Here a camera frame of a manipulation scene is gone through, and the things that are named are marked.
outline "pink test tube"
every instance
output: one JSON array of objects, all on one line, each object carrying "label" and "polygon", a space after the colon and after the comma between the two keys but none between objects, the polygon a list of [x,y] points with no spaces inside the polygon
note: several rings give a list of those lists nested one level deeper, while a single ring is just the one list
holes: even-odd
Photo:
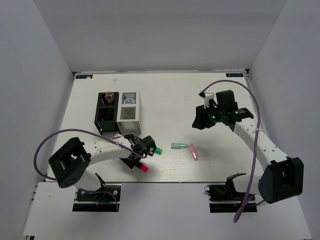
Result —
[{"label": "pink test tube", "polygon": [[191,152],[191,154],[192,154],[193,159],[197,161],[197,160],[199,159],[199,157],[198,157],[198,154],[197,154],[195,145],[190,144],[190,145],[189,145],[189,150],[190,150],[190,152]]}]

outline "red cap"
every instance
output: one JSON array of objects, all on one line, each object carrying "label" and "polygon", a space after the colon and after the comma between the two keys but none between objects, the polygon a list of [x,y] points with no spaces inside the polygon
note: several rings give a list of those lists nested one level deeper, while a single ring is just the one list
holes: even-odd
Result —
[{"label": "red cap", "polygon": [[146,165],[142,165],[142,167],[140,167],[140,169],[145,173],[148,172],[148,170],[149,170],[149,168]]}]

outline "small bottle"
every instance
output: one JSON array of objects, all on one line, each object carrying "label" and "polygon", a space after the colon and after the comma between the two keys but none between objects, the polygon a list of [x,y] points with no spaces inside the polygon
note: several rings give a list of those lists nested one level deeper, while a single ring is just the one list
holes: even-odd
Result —
[{"label": "small bottle", "polygon": [[112,105],[114,103],[114,100],[115,100],[115,94],[112,91],[107,91],[105,93],[105,100],[106,100],[108,105]]},{"label": "small bottle", "polygon": [[171,143],[171,149],[187,149],[188,144],[186,143]]}]

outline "green test tube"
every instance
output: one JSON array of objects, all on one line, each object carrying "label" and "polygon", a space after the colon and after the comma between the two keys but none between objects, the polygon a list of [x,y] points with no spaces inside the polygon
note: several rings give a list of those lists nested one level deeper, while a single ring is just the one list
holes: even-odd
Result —
[{"label": "green test tube", "polygon": [[171,148],[172,149],[187,149],[188,144],[186,144],[186,143],[171,143]]}]

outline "tabletop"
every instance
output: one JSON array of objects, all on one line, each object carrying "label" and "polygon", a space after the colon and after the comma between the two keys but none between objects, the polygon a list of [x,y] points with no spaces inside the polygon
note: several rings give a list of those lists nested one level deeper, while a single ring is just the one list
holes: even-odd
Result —
[{"label": "tabletop", "polygon": [[[142,103],[141,135],[152,136],[162,155],[141,160],[149,167],[147,173],[130,169],[120,159],[108,160],[88,167],[106,182],[224,182],[236,173],[250,173],[253,153],[248,146],[222,123],[210,129],[192,128],[196,106],[203,105],[198,95],[217,80],[234,80],[246,85],[244,77],[226,77],[226,73],[163,72],[93,74],[89,79],[74,79],[61,129],[83,129],[99,133],[94,125],[97,97],[101,92],[140,92]],[[241,86],[222,82],[210,88],[214,93],[232,90],[239,108],[253,114],[249,93]],[[80,132],[61,133],[56,138],[54,153],[72,137],[82,142],[97,138]],[[194,144],[199,156],[195,161],[189,149],[171,149],[171,143]],[[263,170],[257,162],[256,175]],[[48,176],[54,177],[48,167]]]}]

